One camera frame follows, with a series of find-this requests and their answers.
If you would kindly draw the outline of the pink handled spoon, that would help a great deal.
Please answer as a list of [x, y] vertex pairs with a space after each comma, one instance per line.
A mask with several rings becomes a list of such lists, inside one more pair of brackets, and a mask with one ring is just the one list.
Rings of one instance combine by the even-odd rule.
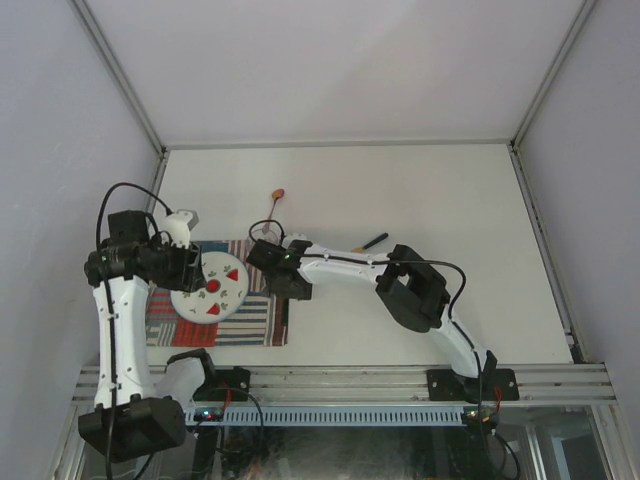
[[276, 189], [272, 192], [271, 194], [271, 198], [272, 198], [272, 205], [271, 205], [271, 209], [269, 212], [269, 215], [266, 219], [266, 222], [264, 223], [263, 227], [262, 227], [262, 232], [263, 233], [268, 233], [270, 231], [271, 228], [271, 223], [273, 220], [273, 214], [277, 205], [277, 202], [281, 199], [283, 199], [285, 196], [285, 190], [283, 188], [279, 188]]

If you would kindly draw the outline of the striped patchwork placemat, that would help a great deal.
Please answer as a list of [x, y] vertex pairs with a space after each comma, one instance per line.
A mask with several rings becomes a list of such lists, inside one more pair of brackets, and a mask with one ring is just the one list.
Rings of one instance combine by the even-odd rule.
[[196, 324], [173, 308], [172, 291], [156, 287], [146, 310], [146, 343], [149, 347], [280, 347], [287, 343], [287, 327], [278, 325], [276, 298], [266, 292], [260, 271], [246, 262], [247, 240], [202, 241], [202, 254], [225, 252], [237, 257], [249, 274], [249, 292], [242, 306], [214, 324]]

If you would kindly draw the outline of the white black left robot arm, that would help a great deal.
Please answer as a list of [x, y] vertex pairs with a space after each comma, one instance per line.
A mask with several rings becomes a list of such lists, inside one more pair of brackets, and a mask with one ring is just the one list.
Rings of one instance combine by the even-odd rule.
[[99, 320], [99, 382], [79, 434], [112, 466], [175, 448], [186, 438], [185, 409], [215, 395], [219, 376], [203, 348], [172, 356], [159, 381], [147, 358], [146, 309], [153, 287], [194, 293], [205, 285], [196, 212], [156, 222], [144, 211], [109, 215], [109, 235], [84, 265]]

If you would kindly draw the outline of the gold fork green handle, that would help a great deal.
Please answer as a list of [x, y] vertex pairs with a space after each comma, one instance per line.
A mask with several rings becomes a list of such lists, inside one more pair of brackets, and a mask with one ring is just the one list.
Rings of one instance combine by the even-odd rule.
[[354, 253], [362, 253], [365, 252], [373, 247], [375, 247], [376, 245], [380, 244], [381, 242], [385, 241], [387, 238], [389, 237], [389, 234], [387, 232], [384, 232], [378, 236], [376, 236], [375, 238], [373, 238], [372, 240], [369, 240], [368, 242], [366, 242], [365, 244], [356, 247], [353, 249]]

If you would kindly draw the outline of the gold knife green handle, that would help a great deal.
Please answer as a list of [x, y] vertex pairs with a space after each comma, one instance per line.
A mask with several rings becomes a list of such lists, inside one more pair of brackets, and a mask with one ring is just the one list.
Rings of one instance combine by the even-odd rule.
[[289, 300], [280, 297], [276, 298], [276, 317], [278, 325], [281, 327], [288, 326], [289, 319]]

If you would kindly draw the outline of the white watermelon pattern plate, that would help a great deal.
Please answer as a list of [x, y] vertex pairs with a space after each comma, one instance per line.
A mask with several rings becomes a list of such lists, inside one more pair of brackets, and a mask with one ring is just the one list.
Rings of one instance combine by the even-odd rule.
[[214, 324], [235, 313], [249, 292], [249, 274], [245, 265], [225, 252], [202, 254], [203, 288], [192, 293], [172, 291], [175, 311], [196, 324]]

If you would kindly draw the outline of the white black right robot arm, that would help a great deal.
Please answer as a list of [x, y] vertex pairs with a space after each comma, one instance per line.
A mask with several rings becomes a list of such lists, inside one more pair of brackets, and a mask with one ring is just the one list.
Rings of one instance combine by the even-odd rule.
[[321, 284], [372, 289], [400, 326], [432, 338], [466, 396], [479, 401], [493, 390], [497, 358], [474, 339], [455, 311], [467, 285], [461, 267], [424, 259], [402, 244], [370, 255], [293, 237], [279, 245], [256, 240], [247, 262], [262, 273], [268, 292], [281, 299], [308, 301], [313, 287]]

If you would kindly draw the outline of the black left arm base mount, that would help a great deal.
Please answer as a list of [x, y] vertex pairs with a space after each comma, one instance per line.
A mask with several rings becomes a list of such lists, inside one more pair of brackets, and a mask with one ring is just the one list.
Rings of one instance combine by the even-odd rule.
[[248, 369], [240, 367], [218, 369], [196, 390], [193, 400], [224, 402], [230, 397], [232, 402], [247, 402], [250, 384], [251, 372]]

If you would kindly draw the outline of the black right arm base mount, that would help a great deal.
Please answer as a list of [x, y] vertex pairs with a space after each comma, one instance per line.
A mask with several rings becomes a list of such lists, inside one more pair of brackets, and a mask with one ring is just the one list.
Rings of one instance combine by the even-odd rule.
[[426, 372], [428, 395], [431, 401], [465, 401], [477, 403], [479, 388], [482, 401], [496, 401], [497, 394], [506, 401], [518, 401], [520, 393], [515, 372], [497, 369], [488, 378], [479, 381], [456, 374], [452, 369], [430, 369]]

